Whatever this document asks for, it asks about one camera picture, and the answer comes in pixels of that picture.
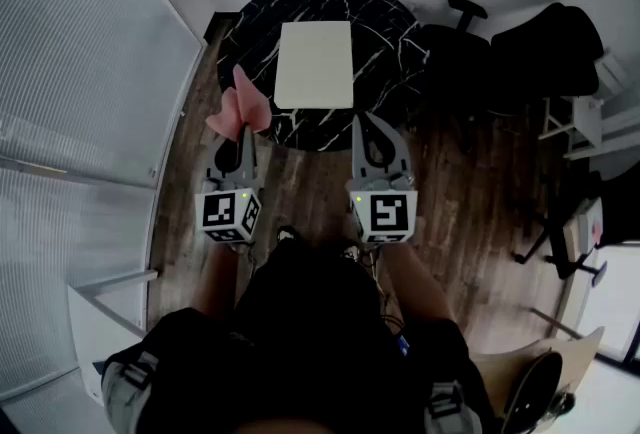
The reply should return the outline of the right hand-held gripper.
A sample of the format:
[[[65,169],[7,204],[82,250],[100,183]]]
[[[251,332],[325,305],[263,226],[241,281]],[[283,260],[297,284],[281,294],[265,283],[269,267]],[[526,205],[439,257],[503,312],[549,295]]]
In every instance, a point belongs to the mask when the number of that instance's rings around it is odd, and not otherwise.
[[[408,146],[396,129],[371,113],[364,114],[364,133],[360,114],[352,122],[352,173],[348,192],[359,239],[400,243],[411,238],[418,191]]]

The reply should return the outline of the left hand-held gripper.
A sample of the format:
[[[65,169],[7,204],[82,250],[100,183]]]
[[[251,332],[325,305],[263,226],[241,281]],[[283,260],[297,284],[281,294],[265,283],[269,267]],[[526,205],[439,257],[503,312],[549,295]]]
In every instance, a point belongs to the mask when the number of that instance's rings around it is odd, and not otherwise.
[[[220,243],[251,243],[261,213],[256,190],[255,135],[248,123],[235,140],[219,135],[213,166],[207,170],[211,191],[195,195],[195,226]]]

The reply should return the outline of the pink cloth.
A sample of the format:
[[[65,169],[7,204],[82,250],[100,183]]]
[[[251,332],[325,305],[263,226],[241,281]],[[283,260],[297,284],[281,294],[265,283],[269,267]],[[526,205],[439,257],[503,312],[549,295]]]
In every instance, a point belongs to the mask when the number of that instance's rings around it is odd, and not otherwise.
[[[268,98],[247,77],[240,65],[233,68],[234,86],[227,88],[221,98],[218,113],[206,118],[206,125],[218,135],[238,142],[242,128],[247,125],[254,133],[267,130],[272,121]]]

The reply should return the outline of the cream rectangular board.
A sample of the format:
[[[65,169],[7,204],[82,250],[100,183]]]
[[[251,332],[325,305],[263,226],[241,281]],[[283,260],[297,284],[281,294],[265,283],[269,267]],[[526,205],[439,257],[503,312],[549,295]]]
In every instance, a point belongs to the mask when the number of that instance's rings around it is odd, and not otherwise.
[[[353,107],[349,22],[309,21],[282,25],[274,102],[281,110]]]

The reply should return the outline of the person's left forearm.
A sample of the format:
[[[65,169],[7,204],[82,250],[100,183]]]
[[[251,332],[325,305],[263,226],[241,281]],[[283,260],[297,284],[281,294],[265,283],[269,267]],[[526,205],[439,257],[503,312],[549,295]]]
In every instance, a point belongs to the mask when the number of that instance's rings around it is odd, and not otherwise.
[[[196,285],[191,307],[219,323],[229,321],[235,308],[239,261],[253,243],[214,243]]]

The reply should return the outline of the person's right forearm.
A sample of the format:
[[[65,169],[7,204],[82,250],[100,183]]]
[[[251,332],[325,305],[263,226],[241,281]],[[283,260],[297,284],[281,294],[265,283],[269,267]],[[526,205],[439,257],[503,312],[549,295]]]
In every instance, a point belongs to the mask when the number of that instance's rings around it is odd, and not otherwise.
[[[410,244],[383,245],[381,256],[406,321],[455,320],[444,290]]]

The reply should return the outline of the black office chair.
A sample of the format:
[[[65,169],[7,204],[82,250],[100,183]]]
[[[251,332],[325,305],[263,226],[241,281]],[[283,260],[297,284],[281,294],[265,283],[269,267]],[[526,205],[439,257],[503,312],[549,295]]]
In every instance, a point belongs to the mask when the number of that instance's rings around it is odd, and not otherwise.
[[[599,86],[600,35],[579,7],[554,2],[489,40],[468,31],[488,13],[470,0],[448,0],[456,27],[427,24],[414,40],[428,54],[427,84],[461,112],[510,114],[538,99],[590,96]]]

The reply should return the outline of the white window blinds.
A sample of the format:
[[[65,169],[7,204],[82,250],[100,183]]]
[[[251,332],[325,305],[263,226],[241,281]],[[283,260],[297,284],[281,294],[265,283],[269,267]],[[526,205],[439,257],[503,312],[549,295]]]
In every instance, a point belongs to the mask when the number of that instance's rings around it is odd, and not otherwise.
[[[69,284],[143,267],[201,50],[167,0],[0,0],[0,400],[75,368]]]

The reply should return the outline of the black metal legs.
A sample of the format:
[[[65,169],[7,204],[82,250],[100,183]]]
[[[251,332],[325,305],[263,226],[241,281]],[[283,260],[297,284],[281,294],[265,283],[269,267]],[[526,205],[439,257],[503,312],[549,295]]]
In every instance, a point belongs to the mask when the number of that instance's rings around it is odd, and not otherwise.
[[[547,187],[547,215],[544,216],[536,210],[534,200],[512,200],[511,207],[524,214],[529,220],[535,221],[543,228],[541,235],[536,239],[526,254],[513,253],[513,260],[525,265],[538,249],[549,241],[551,254],[544,257],[546,263],[556,268],[561,280],[568,279],[576,271],[583,271],[592,275],[591,285],[597,286],[606,273],[607,264],[601,269],[584,264],[590,251],[579,256],[575,261],[569,259],[569,250],[564,235],[565,224],[578,211],[584,200],[592,200],[598,197],[601,188],[601,177],[598,172],[590,172],[583,177],[568,175],[564,177],[556,192],[554,181],[548,176],[541,177],[541,183]]]

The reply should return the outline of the person's black clothing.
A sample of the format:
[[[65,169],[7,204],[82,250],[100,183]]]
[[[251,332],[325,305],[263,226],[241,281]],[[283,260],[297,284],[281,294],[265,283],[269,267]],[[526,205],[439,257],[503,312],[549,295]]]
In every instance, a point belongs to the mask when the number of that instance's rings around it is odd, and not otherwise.
[[[116,434],[496,434],[456,321],[403,323],[386,325],[356,247],[285,242],[228,322],[190,306],[111,355],[105,413]]]

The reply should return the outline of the white desk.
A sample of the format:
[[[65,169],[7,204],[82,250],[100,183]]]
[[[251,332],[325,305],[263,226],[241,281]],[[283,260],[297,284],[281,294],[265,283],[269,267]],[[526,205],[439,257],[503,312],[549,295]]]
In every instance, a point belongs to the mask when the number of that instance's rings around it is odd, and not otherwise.
[[[610,49],[596,61],[598,89],[594,95],[567,97],[569,121],[551,114],[545,100],[540,140],[568,136],[564,157],[575,161],[640,147],[640,78],[635,80]]]

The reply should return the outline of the white box with pink patch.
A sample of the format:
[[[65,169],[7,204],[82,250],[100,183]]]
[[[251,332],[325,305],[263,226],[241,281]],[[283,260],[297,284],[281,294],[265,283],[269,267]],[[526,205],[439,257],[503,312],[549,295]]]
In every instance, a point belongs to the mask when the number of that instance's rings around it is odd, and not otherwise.
[[[563,227],[569,261],[587,256],[600,243],[603,231],[601,198],[583,200]]]

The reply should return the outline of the light wooden board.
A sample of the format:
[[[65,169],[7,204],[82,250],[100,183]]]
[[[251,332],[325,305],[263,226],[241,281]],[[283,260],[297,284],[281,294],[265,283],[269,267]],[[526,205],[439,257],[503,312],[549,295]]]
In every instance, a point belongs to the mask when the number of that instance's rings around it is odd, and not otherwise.
[[[473,354],[471,359],[480,371],[494,415],[500,423],[499,432],[501,433],[504,408],[510,391],[526,366],[548,351],[560,353],[563,369],[559,388],[567,389],[575,395],[589,365],[595,359],[604,332],[603,327],[598,327],[586,336],[572,332],[567,339],[545,338],[508,352]]]

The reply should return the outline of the black round disc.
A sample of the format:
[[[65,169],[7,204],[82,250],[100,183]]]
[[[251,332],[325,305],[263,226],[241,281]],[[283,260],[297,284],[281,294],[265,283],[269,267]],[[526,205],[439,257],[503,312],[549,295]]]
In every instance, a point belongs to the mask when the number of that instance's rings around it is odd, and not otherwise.
[[[563,358],[548,351],[520,373],[504,408],[501,434],[531,434],[540,424],[568,414],[575,395],[560,389]]]

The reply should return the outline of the white table frame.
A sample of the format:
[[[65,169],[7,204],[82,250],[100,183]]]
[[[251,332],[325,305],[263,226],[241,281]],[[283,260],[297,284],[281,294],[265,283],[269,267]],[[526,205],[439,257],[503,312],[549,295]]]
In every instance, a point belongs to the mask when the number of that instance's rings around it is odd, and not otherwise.
[[[158,277],[156,270],[143,270],[87,284],[67,287],[74,349],[82,382],[89,397],[103,403],[101,375],[106,359],[142,340],[146,334],[146,300],[141,300],[141,321],[133,323],[102,303],[102,295],[140,289]]]

